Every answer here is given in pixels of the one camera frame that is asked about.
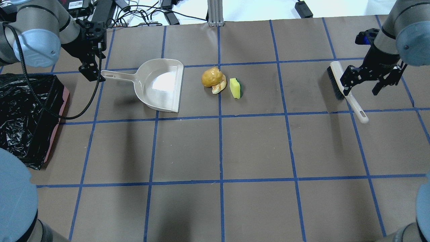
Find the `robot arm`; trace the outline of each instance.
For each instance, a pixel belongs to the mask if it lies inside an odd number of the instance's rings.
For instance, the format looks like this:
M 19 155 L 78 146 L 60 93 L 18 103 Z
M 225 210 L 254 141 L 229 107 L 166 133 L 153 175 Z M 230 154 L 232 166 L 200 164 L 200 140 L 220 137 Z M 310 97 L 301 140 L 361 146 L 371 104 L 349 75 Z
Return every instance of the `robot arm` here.
M 381 30 L 360 32 L 356 44 L 370 44 L 360 67 L 350 65 L 341 77 L 344 95 L 364 81 L 378 81 L 374 95 L 397 85 L 406 66 L 430 65 L 430 1 L 397 0 Z M 402 59 L 406 65 L 398 65 Z
M 18 33 L 26 64 L 33 67 L 54 65 L 63 47 L 82 62 L 79 71 L 89 80 L 97 79 L 95 56 L 105 58 L 104 23 L 74 21 L 57 0 L 12 0 L 18 12 L 10 23 Z M 0 32 L 0 65 L 19 62 L 12 31 L 3 26 Z

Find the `dustpan handle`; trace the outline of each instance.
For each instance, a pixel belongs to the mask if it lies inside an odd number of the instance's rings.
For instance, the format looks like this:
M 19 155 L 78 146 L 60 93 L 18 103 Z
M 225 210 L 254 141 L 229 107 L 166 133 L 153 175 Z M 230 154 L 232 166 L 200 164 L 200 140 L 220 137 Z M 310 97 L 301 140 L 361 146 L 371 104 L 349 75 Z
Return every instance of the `dustpan handle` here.
M 127 74 L 127 73 L 121 73 L 117 71 L 102 71 L 101 75 L 106 80 L 119 80 L 119 81 L 133 81 L 134 75 Z

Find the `black brush bristles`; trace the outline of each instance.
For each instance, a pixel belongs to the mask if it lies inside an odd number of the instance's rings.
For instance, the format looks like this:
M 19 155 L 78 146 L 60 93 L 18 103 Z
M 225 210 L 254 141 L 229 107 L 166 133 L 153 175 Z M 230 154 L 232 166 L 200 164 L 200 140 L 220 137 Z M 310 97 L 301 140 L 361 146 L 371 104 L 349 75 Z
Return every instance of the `black brush bristles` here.
M 341 92 L 341 90 L 338 87 L 335 75 L 333 74 L 332 68 L 330 66 L 327 68 L 327 73 L 329 74 L 329 78 L 330 78 L 330 81 L 332 83 L 333 91 L 335 92 L 336 99 L 337 100 L 345 99 L 345 96 L 343 95 L 343 93 Z

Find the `white label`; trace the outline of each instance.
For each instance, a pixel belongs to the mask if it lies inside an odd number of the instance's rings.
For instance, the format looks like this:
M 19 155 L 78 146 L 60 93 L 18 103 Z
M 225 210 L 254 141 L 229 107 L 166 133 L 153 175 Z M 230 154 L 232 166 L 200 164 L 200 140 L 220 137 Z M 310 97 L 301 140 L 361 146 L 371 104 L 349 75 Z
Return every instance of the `white label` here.
M 82 6 L 83 6 L 83 1 L 76 1 L 76 2 L 69 3 L 69 9 L 77 9 L 77 8 L 81 8 Z

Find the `black trash bag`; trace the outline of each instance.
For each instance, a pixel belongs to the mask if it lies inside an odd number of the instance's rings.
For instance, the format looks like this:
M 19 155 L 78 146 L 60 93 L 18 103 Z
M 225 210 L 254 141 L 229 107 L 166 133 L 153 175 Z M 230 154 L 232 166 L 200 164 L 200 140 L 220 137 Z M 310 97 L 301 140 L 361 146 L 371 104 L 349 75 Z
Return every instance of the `black trash bag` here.
M 64 85 L 52 74 L 29 77 L 41 103 L 59 114 Z M 36 102 L 23 74 L 0 75 L 0 148 L 17 156 L 27 167 L 40 170 L 58 123 L 58 118 Z

